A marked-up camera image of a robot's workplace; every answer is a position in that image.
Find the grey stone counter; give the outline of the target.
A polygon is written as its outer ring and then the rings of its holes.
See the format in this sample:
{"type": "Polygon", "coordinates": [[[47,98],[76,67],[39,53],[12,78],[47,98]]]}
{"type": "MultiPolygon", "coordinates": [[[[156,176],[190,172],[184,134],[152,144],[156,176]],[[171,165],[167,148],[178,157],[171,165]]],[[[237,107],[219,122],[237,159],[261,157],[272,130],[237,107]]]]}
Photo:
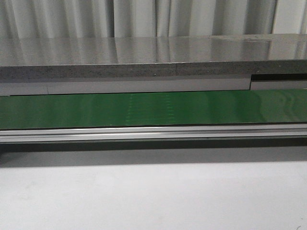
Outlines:
{"type": "Polygon", "coordinates": [[[2,96],[306,86],[304,34],[0,41],[2,96]]]}

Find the green conveyor belt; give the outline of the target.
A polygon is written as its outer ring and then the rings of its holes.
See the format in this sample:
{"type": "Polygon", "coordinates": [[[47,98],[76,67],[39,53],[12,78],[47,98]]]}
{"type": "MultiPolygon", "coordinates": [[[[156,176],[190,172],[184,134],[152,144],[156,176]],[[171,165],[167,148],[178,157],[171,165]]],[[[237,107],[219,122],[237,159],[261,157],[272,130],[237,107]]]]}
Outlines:
{"type": "Polygon", "coordinates": [[[28,95],[0,99],[3,130],[306,120],[305,89],[28,95]]]}

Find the aluminium conveyor side rail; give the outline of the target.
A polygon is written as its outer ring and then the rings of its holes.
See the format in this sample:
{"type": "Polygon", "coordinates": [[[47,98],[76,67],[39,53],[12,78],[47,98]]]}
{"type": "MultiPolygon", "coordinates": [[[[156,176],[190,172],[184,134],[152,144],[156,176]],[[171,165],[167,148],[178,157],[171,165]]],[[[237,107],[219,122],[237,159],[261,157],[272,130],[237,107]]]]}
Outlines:
{"type": "Polygon", "coordinates": [[[1,143],[305,136],[307,125],[247,124],[2,130],[1,143]]]}

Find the white curtain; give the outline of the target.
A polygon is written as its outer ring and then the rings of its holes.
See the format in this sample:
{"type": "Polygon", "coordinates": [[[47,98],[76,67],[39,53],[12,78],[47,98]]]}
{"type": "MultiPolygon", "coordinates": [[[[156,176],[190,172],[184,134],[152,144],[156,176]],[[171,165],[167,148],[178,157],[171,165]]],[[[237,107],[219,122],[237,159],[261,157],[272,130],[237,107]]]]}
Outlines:
{"type": "Polygon", "coordinates": [[[2,38],[304,34],[304,0],[3,0],[2,38]]]}

